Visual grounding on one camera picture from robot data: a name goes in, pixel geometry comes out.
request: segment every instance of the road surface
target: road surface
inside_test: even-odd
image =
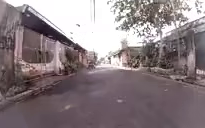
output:
[[[0,111],[0,128],[205,128],[205,90],[98,68]]]

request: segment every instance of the debris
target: debris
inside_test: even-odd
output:
[[[70,108],[72,108],[72,105],[66,105],[64,108],[62,108],[61,110],[60,110],[60,112],[63,112],[63,111],[65,111],[65,110],[69,110]]]
[[[71,105],[66,105],[65,106],[65,110],[68,110],[68,109],[70,109],[72,106]]]
[[[118,103],[123,103],[123,100],[118,99],[117,102],[118,102]]]

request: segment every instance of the overcast sky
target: overcast sky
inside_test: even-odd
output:
[[[120,48],[120,40],[127,37],[125,32],[115,30],[114,15],[110,12],[107,0],[96,0],[96,24],[90,20],[90,0],[5,0],[13,6],[28,4],[55,25],[66,35],[87,50],[95,50],[100,56],[111,50]],[[199,16],[195,12],[188,13],[190,20]],[[128,36],[131,45],[137,45],[140,40]]]

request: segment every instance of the tree foliage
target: tree foliage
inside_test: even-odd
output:
[[[190,0],[167,0],[164,4],[152,0],[109,0],[111,11],[115,14],[115,21],[119,23],[117,29],[133,31],[138,36],[156,36],[165,26],[173,22],[188,20],[183,12],[190,11]],[[195,7],[200,13],[202,2],[195,0]]]

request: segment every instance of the building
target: building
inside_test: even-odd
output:
[[[167,33],[164,42],[167,47],[178,50],[180,39],[181,65],[187,65],[188,76],[205,75],[205,16]]]
[[[128,67],[130,66],[130,61],[140,55],[141,50],[142,47],[140,46],[128,46],[117,50],[109,56],[110,63],[115,66]]]
[[[22,78],[60,74],[66,51],[86,64],[86,50],[28,5],[13,7],[0,0],[0,90]]]

